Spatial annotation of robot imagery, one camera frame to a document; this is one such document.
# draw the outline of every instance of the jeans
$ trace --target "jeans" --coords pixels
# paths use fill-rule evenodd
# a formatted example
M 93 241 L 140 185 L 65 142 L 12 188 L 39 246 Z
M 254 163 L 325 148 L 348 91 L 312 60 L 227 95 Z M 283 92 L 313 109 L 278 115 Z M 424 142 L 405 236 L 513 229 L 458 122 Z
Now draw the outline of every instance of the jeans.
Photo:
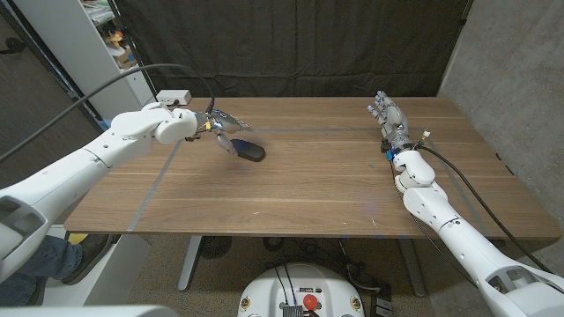
M 0 306 L 24 306 L 35 291 L 37 277 L 64 279 L 81 260 L 82 246 L 46 236 L 32 257 L 0 284 Z

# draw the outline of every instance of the wire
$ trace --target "wire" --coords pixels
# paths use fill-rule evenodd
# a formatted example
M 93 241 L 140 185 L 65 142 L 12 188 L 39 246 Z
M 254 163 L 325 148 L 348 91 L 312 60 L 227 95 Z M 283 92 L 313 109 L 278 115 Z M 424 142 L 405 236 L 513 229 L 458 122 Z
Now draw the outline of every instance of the wire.
M 213 109 L 213 105 L 215 104 L 215 96 L 213 95 L 213 91 L 212 88 L 210 87 L 210 85 L 208 84 L 208 82 L 201 76 L 199 75 L 196 71 L 192 70 L 190 67 L 188 66 L 184 66 L 184 65 L 180 65 L 180 64 L 172 64 L 172 63 L 158 63 L 158 64 L 153 64 L 153 65 L 146 65 L 146 66 L 141 66 L 141 67 L 137 67 L 133 70 L 128 70 L 118 76 L 115 76 L 111 79 L 109 79 L 107 82 L 101 84 L 100 86 L 98 86 L 98 88 L 94 89 L 93 91 L 91 91 L 90 93 L 88 93 L 87 95 L 85 95 L 84 97 L 80 98 L 79 100 L 75 101 L 72 105 L 68 106 L 66 109 L 64 109 L 60 114 L 58 114 L 55 118 L 53 118 L 50 122 L 48 122 L 47 124 L 45 124 L 43 127 L 41 127 L 40 129 L 38 129 L 37 131 L 35 131 L 31 136 L 29 136 L 27 139 L 25 139 L 24 141 L 22 141 L 21 143 L 19 143 L 18 145 L 14 146 L 13 148 L 11 148 L 11 150 L 7 151 L 4 155 L 2 155 L 2 157 L 0 157 L 0 163 L 4 162 L 7 158 L 9 158 L 10 156 L 12 156 L 15 152 L 21 150 L 21 148 L 23 148 L 24 146 L 26 146 L 27 144 L 29 144 L 30 142 L 32 142 L 37 136 L 39 136 L 41 133 L 45 132 L 46 129 L 49 129 L 51 126 L 53 126 L 55 123 L 57 123 L 59 120 L 61 120 L 62 118 L 64 118 L 64 116 L 66 116 L 67 114 L 69 114 L 69 112 L 82 105 L 85 101 L 89 100 L 93 95 L 95 95 L 98 92 L 101 92 L 104 88 L 110 86 L 111 84 L 115 83 L 116 81 L 127 77 L 131 74 L 134 74 L 138 71 L 142 71 L 142 70 L 151 70 L 151 69 L 161 69 L 161 68 L 170 68 L 170 69 L 181 69 L 181 70 L 186 70 L 187 72 L 191 71 L 194 72 L 196 74 L 196 76 L 198 78 L 200 78 L 200 80 L 202 80 L 202 82 L 204 83 L 204 85 L 207 87 L 208 91 L 210 92 L 210 97 L 211 97 L 211 101 L 210 101 L 210 105 L 208 105 L 206 112 L 210 113 Z
M 333 266 L 333 269 L 335 269 L 336 271 L 338 271 L 341 275 L 346 276 L 346 271 L 343 269 L 343 266 L 339 264 L 338 260 L 334 259 L 334 257 L 326 250 L 322 249 L 321 247 L 315 245 L 315 250 L 323 250 L 324 253 L 327 255 L 327 258 L 322 258 L 320 256 L 316 256 L 314 254 L 312 254 L 311 252 L 309 252 L 308 250 L 305 249 L 305 247 L 303 246 L 304 241 L 302 241 L 302 243 L 298 243 L 298 241 L 295 238 L 290 239 L 290 241 L 292 241 L 293 243 L 296 244 L 296 246 L 301 250 L 301 252 L 303 252 L 305 255 L 303 256 L 286 256 L 285 258 L 288 262 L 293 262 L 293 260 L 295 260 L 296 258 L 298 260 L 303 261 L 304 259 L 306 261 L 310 261 L 310 262 L 315 262 L 319 265 L 324 265 L 324 264 L 330 264 Z
M 391 164 L 390 161 L 390 169 L 391 169 L 391 177 L 392 180 L 394 181 L 394 187 L 396 187 L 396 174 L 394 173 L 394 166 Z M 399 191 L 399 189 L 397 189 L 396 187 L 396 191 L 397 194 L 399 195 L 400 199 L 404 199 L 402 193 Z M 439 248 L 439 246 L 437 246 L 434 241 L 431 239 L 431 237 L 429 237 L 429 235 L 425 232 L 425 229 L 423 229 L 423 226 L 419 223 L 419 220 L 413 216 L 413 214 L 410 212 L 410 215 L 412 215 L 413 220 L 415 220 L 415 224 L 417 225 L 417 227 L 423 232 L 423 234 L 425 234 L 425 236 L 427 237 L 427 239 L 429 240 L 429 242 L 431 242 L 431 244 L 433 245 L 433 247 L 435 249 L 437 249 L 437 251 L 442 255 L 442 257 L 452 266 L 453 269 L 455 269 L 461 276 L 463 276 L 472 286 L 474 286 L 475 288 L 478 288 L 478 286 L 472 282 L 471 278 L 465 273 L 463 272 L 460 268 L 458 268 L 455 263 L 453 263 L 451 260 L 449 260 L 448 256 L 446 254 L 444 254 L 441 249 Z
M 362 286 L 362 285 L 358 284 L 358 283 L 354 280 L 353 276 L 351 276 L 351 271 L 350 271 L 349 269 L 346 270 L 346 273 L 347 273 L 347 275 L 349 276 L 349 281 L 350 281 L 354 286 L 356 286 L 356 287 L 358 287 L 358 288 L 360 288 L 360 289 L 362 289 L 362 290 L 365 290 L 365 291 L 376 291 L 376 292 L 378 292 L 378 291 L 380 291 L 380 290 L 382 289 L 381 287 L 366 287 L 366 286 Z
M 412 150 L 415 150 L 415 148 L 418 147 L 421 144 L 421 142 L 423 142 L 423 139 L 420 139 L 416 144 L 414 144 L 412 146 Z
M 468 283 L 470 283 L 472 286 L 474 286 L 475 288 L 478 289 L 478 286 L 472 281 L 472 279 L 468 276 L 468 274 L 466 274 L 464 271 L 462 271 L 460 268 L 458 268 L 455 263 L 451 262 L 449 260 L 449 258 L 447 257 L 447 255 L 445 255 L 441 249 L 439 248 L 439 246 L 437 246 L 434 241 L 431 239 L 431 237 L 429 237 L 429 235 L 425 232 L 425 229 L 423 229 L 423 226 L 419 223 L 419 220 L 413 216 L 413 220 L 415 220 L 415 224 L 417 225 L 417 227 L 419 227 L 419 229 L 423 232 L 423 234 L 425 234 L 425 236 L 427 237 L 427 239 L 429 240 L 429 242 L 431 242 L 431 244 L 433 245 L 433 247 L 435 249 L 437 249 L 437 251 L 442 255 L 442 257 L 461 275 L 464 276 L 464 278 L 468 281 Z
M 344 256 L 346 255 L 346 251 L 345 251 L 345 246 L 343 246 L 343 242 L 341 241 L 341 239 L 337 239 L 338 245 L 341 248 L 341 252 L 343 253 Z
M 292 288 L 293 305 L 294 305 L 294 306 L 297 306 L 297 305 L 298 305 L 298 301 L 296 300 L 296 294 L 293 292 L 292 280 L 290 279 L 290 273 L 288 273 L 288 268 L 286 267 L 286 264 L 285 264 L 285 263 L 284 263 L 284 269 L 286 270 L 286 276 L 288 276 L 288 282 L 290 282 L 290 287 Z
M 507 236 L 509 237 L 509 239 L 515 243 L 515 245 L 525 254 L 527 255 L 527 257 L 529 259 L 531 259 L 533 262 L 535 262 L 535 264 L 537 264 L 543 271 L 548 272 L 553 274 L 553 272 L 547 268 L 545 266 L 545 264 L 543 264 L 541 261 L 539 261 L 533 254 L 531 254 L 529 251 L 527 251 L 522 245 L 521 243 L 515 238 L 515 236 L 513 234 L 511 234 L 511 232 L 505 227 L 505 225 L 503 225 L 501 223 L 501 221 L 494 215 L 494 213 L 489 209 L 489 207 L 487 207 L 486 203 L 484 202 L 484 200 L 482 200 L 482 197 L 480 197 L 480 195 L 478 194 L 478 192 L 476 192 L 476 190 L 474 189 L 474 187 L 470 184 L 470 182 L 468 180 L 466 180 L 466 177 L 464 177 L 464 175 L 462 174 L 462 172 L 460 172 L 458 170 L 458 168 L 456 168 L 456 166 L 454 166 L 452 163 L 450 163 L 446 158 L 444 158 L 441 154 L 439 154 L 436 151 L 433 151 L 423 145 L 419 146 L 420 149 L 423 149 L 425 151 L 430 152 L 431 154 L 435 155 L 437 158 L 439 158 L 440 160 L 442 160 L 443 162 L 445 162 L 448 166 L 450 166 L 450 168 L 452 168 L 457 174 L 458 176 L 460 176 L 460 178 L 462 179 L 462 181 L 464 182 L 464 184 L 466 184 L 466 186 L 468 187 L 468 189 L 474 194 L 474 196 L 476 197 L 476 199 L 478 199 L 479 203 L 482 205 L 482 207 L 484 207 L 484 209 L 486 210 L 487 214 L 490 215 L 490 217 L 493 219 L 493 221 L 503 230 L 503 232 L 505 234 L 507 234 Z
M 278 276 L 278 280 L 280 281 L 280 285 L 282 285 L 282 291 L 284 291 L 284 298 L 286 299 L 286 305 L 288 305 L 288 297 L 286 296 L 286 288 L 284 287 L 284 283 L 282 283 L 282 278 L 280 278 L 280 274 L 278 273 L 278 269 L 274 267 L 276 271 L 276 276 Z

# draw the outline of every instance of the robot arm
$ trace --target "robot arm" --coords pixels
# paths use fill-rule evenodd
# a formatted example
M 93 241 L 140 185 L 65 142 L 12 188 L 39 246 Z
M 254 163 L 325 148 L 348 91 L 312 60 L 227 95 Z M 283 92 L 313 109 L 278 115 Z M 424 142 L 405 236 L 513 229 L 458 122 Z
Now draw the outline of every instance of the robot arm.
M 396 187 L 404 193 L 405 208 L 439 235 L 496 316 L 561 314 L 564 278 L 508 258 L 454 210 L 434 181 L 433 168 L 412 145 L 403 112 L 389 99 L 378 92 L 376 107 L 380 111 L 368 110 L 392 145 L 388 157 L 401 172 L 396 176 Z
M 160 103 L 117 115 L 110 129 L 83 148 L 0 190 L 0 283 L 27 261 L 67 207 L 116 167 L 147 154 L 152 136 L 161 144 L 174 144 L 210 131 L 219 146 L 237 155 L 225 132 L 242 129 L 250 130 L 219 110 L 170 111 Z

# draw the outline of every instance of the table leg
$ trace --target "table leg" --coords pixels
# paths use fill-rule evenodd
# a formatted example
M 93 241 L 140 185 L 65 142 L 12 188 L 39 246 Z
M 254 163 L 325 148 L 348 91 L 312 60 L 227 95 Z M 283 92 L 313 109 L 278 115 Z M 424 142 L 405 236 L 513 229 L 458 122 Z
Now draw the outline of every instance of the table leg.
M 423 284 L 423 276 L 421 275 L 419 260 L 415 254 L 413 241 L 411 239 L 400 239 L 398 242 L 399 248 L 404 256 L 405 266 L 407 267 L 409 278 L 412 281 L 413 293 L 417 297 L 425 297 L 427 292 L 425 291 L 425 285 Z
M 179 291 L 187 291 L 190 287 L 190 282 L 192 282 L 192 276 L 194 274 L 194 270 L 196 270 L 196 264 L 200 254 L 199 251 L 201 242 L 202 236 L 190 237 L 188 250 L 186 250 L 186 257 L 184 258 L 184 265 L 182 266 L 182 273 L 180 274 L 180 280 L 178 281 Z

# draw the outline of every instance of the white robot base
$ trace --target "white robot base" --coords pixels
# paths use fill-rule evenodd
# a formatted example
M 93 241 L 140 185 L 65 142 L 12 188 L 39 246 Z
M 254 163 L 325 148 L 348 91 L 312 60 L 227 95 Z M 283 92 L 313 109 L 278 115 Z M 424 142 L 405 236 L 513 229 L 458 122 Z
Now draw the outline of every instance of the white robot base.
M 359 293 L 347 280 L 323 266 L 304 262 L 269 269 L 257 277 L 243 291 L 237 316 L 303 316 L 306 307 L 312 306 L 311 296 L 320 317 L 364 317 Z M 286 309 L 284 314 L 285 306 L 302 306 L 302 311 L 294 308 L 289 313 Z

